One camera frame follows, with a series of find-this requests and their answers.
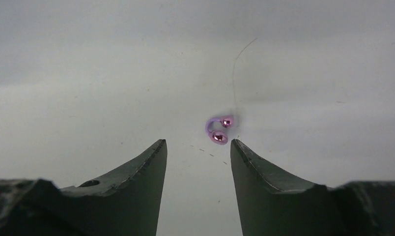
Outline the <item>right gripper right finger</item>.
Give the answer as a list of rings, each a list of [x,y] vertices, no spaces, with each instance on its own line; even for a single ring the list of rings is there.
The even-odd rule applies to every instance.
[[[302,179],[230,143],[245,236],[395,236],[395,181],[351,181],[336,188]]]

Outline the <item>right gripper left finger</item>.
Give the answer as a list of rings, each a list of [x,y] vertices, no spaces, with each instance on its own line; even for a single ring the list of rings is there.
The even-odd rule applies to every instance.
[[[78,187],[0,179],[0,236],[154,236],[166,166],[160,139]]]

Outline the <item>purple earbud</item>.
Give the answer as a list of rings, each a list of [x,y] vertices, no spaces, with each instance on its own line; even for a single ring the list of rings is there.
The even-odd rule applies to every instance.
[[[205,132],[215,144],[226,145],[228,143],[227,130],[234,125],[235,118],[233,115],[212,117],[205,123]]]

